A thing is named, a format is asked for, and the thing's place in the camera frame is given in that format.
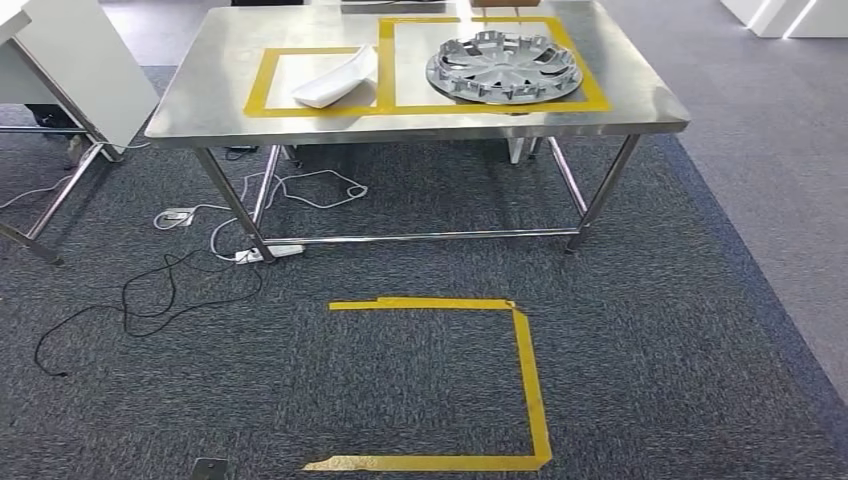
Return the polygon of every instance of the yellow tape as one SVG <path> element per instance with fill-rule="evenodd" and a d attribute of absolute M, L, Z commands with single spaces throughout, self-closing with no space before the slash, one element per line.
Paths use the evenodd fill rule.
<path fill-rule="evenodd" d="M 524 113 L 575 113 L 605 112 L 611 109 L 598 82 L 580 56 L 580 52 L 555 17 L 476 17 L 478 23 L 544 23 L 551 38 L 574 53 L 577 65 L 583 71 L 580 86 L 583 101 L 543 102 L 527 105 L 397 105 L 395 94 L 395 25 L 404 23 L 458 23 L 457 17 L 382 17 L 378 26 L 378 80 L 376 106 L 350 106 L 327 108 L 267 108 L 268 93 L 281 55 L 348 54 L 356 47 L 329 48 L 268 48 L 260 61 L 256 80 L 244 107 L 244 114 L 254 118 L 272 117 L 358 117 L 365 115 L 445 115 L 467 113 L 524 114 Z"/>
<path fill-rule="evenodd" d="M 546 462 L 535 456 L 337 455 L 307 463 L 303 470 L 381 472 L 522 472 L 536 471 Z"/>
<path fill-rule="evenodd" d="M 548 440 L 545 406 L 542 404 L 542 387 L 539 385 L 539 373 L 536 370 L 536 354 L 533 352 L 533 339 L 530 337 L 530 322 L 527 320 L 527 315 L 513 309 L 512 323 L 515 327 L 515 343 L 518 345 L 521 379 L 524 382 L 527 417 L 530 419 L 533 453 L 541 465 L 544 465 L 551 460 L 553 454 Z"/>
<path fill-rule="evenodd" d="M 395 27 L 380 21 L 377 43 L 377 109 L 381 113 L 395 105 Z"/>
<path fill-rule="evenodd" d="M 321 462 L 304 465 L 312 471 L 536 471 L 552 458 L 548 439 L 542 389 L 536 370 L 536 356 L 530 336 L 527 316 L 515 308 L 515 303 L 503 299 L 378 297 L 371 302 L 331 302 L 330 310 L 364 309 L 468 309 L 512 310 L 515 343 L 521 365 L 521 379 L 527 403 L 533 455 L 336 455 Z"/>

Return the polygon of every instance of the table top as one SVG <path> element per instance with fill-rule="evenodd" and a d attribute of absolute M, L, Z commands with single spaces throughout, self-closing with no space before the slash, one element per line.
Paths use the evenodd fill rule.
<path fill-rule="evenodd" d="M 23 11 L 25 3 L 24 0 L 3 0 L 0 3 L 0 45 L 32 22 Z"/>
<path fill-rule="evenodd" d="M 529 106 L 469 104 L 436 91 L 424 71 L 438 46 L 485 29 L 547 34 L 576 50 L 581 88 Z M 294 87 L 361 45 L 375 46 L 380 58 L 367 82 L 327 109 L 291 99 Z M 595 2 L 309 5 L 210 10 L 146 135 L 162 145 L 206 147 L 671 133 L 688 122 Z"/>

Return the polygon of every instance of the gray floor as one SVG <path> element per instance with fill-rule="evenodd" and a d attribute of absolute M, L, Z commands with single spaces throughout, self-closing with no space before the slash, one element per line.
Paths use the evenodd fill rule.
<path fill-rule="evenodd" d="M 173 70 L 146 69 L 160 89 Z M 15 123 L 27 119 L 2 113 Z M 615 152 L 608 140 L 566 146 L 587 191 Z M 0 191 L 13 180 L 62 174 L 50 162 L 61 157 L 61 144 L 30 135 L 4 145 Z M 22 159 L 19 151 L 33 154 Z M 298 154 L 307 171 L 334 168 L 371 190 L 329 211 L 277 199 L 269 229 L 390 233 L 574 219 L 548 149 L 517 167 L 503 141 L 311 146 Z M 238 178 L 261 162 L 254 155 L 222 165 Z M 790 321 L 779 305 L 762 301 L 770 292 L 756 272 L 739 274 L 744 252 L 729 251 L 727 235 L 715 233 L 726 219 L 708 195 L 695 194 L 705 189 L 673 137 L 645 139 L 577 255 L 565 255 L 561 239 L 312 247 L 257 265 L 265 280 L 257 298 L 196 311 L 149 338 L 124 335 L 114 312 L 91 312 L 42 350 L 48 368 L 70 376 L 41 374 L 33 347 L 59 318 L 114 304 L 118 291 L 110 286 L 160 265 L 163 252 L 205 248 L 225 213 L 205 212 L 179 231 L 150 226 L 167 205 L 216 198 L 199 168 L 186 150 L 144 149 L 120 165 L 99 162 L 45 233 L 72 261 L 67 268 L 17 248 L 0 252 L 6 478 L 184 480 L 196 457 L 218 456 L 234 461 L 245 480 L 372 479 L 297 469 L 331 454 L 529 452 L 510 318 L 327 309 L 329 301 L 378 295 L 508 298 L 528 315 L 554 452 L 533 478 L 848 476 L 833 425 L 822 421 L 840 410 L 823 412 L 814 398 L 832 388 L 820 380 L 811 392 L 794 371 L 802 349 L 789 352 L 779 338 L 791 336 Z M 291 164 L 279 170 L 297 171 Z M 296 187 L 325 200 L 343 192 L 325 181 Z M 13 210 L 37 209 L 36 199 Z M 220 243 L 244 247 L 237 229 Z M 252 275 L 250 267 L 222 275 L 177 269 L 177 304 L 240 295 L 252 288 Z M 155 276 L 135 283 L 131 308 L 148 311 L 164 287 Z M 133 319 L 129 329 L 150 331 L 161 321 Z M 767 327 L 781 322 L 781 331 Z M 801 374 L 815 376 L 815 362 L 801 361 Z"/>
<path fill-rule="evenodd" d="M 142 65 L 174 65 L 226 0 L 103 0 Z M 681 140 L 848 399 L 848 39 L 762 40 L 718 0 L 602 0 L 691 110 Z"/>

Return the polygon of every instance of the white power strip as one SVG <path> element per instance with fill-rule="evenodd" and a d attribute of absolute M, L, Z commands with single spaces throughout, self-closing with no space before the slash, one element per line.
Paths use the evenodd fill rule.
<path fill-rule="evenodd" d="M 303 245 L 274 245 L 269 246 L 268 250 L 271 250 L 271 255 L 274 255 L 274 257 L 276 258 L 280 258 L 288 257 L 289 255 L 297 255 L 298 253 L 303 253 L 304 249 Z M 263 261 L 262 254 L 259 253 L 259 250 L 257 250 L 256 248 L 236 252 L 235 258 L 238 259 L 236 263 L 239 265 Z"/>

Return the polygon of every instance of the metal plate on floor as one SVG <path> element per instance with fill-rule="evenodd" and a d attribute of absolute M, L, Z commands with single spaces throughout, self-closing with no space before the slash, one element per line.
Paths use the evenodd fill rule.
<path fill-rule="evenodd" d="M 223 458 L 198 458 L 191 470 L 191 480 L 229 480 L 230 462 Z"/>
<path fill-rule="evenodd" d="M 194 208 L 169 208 L 159 217 L 162 228 L 188 227 L 194 221 Z"/>

